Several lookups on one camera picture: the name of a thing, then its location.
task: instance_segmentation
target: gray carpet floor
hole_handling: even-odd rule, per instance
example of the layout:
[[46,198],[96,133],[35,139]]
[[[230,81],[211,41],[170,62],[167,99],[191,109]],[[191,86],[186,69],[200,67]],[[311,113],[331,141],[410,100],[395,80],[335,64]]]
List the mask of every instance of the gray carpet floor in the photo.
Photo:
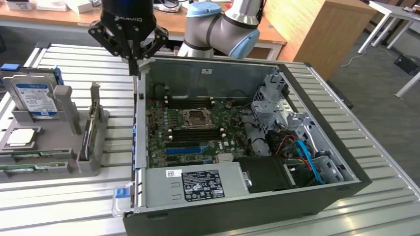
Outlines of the gray carpet floor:
[[[83,33],[0,27],[0,34],[7,44],[7,51],[0,53],[0,64],[23,64],[39,41],[99,46]],[[358,55],[366,38],[367,34],[363,34],[358,39],[343,64]],[[404,99],[394,96],[412,76],[394,65],[398,55],[390,50],[387,52],[370,47],[363,57],[338,69],[331,81],[355,104],[352,111],[358,118],[420,185],[420,83]]]

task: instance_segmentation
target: motherboard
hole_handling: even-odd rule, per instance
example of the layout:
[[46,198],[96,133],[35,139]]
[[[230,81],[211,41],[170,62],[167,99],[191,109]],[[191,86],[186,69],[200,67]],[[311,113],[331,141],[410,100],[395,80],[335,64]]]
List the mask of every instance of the motherboard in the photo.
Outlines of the motherboard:
[[250,155],[234,99],[148,100],[150,168],[232,162]]

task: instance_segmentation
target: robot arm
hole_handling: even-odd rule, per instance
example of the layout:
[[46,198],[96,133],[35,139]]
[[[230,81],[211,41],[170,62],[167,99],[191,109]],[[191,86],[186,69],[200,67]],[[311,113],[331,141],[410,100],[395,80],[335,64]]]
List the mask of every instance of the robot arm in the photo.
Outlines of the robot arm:
[[[142,45],[151,32],[155,40]],[[152,0],[103,0],[100,21],[88,33],[111,54],[128,60],[130,75],[135,76],[136,61],[152,57],[168,41],[167,29],[156,25]]]
[[195,2],[187,13],[184,43],[178,55],[211,58],[215,48],[230,57],[244,58],[260,36],[256,28],[263,3],[263,0],[235,0],[223,14],[216,3]]

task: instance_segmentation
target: aluminum extrusion table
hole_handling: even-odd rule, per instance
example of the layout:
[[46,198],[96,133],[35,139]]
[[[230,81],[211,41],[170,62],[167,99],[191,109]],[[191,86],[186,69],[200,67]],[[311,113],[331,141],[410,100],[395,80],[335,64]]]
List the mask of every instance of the aluminum extrusion table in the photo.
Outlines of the aluminum extrusion table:
[[[58,65],[74,101],[88,109],[90,84],[99,82],[102,105],[111,112],[103,168],[99,176],[0,184],[2,235],[124,235],[122,218],[111,214],[116,185],[131,177],[132,77],[122,59],[103,49],[52,44],[36,48],[26,66]],[[312,67],[287,62],[327,121],[350,148],[374,183],[315,216],[216,234],[414,235],[420,232],[419,188],[334,94]],[[303,108],[291,94],[298,109]],[[10,95],[0,102],[0,136],[12,117]]]

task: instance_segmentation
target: open computer chassis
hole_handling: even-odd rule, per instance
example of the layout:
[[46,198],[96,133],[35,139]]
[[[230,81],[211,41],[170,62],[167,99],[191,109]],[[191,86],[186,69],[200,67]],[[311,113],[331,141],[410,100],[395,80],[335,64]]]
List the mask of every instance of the open computer chassis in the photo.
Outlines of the open computer chassis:
[[371,184],[280,62],[159,56],[140,71],[132,182],[114,203],[128,235],[314,215]]

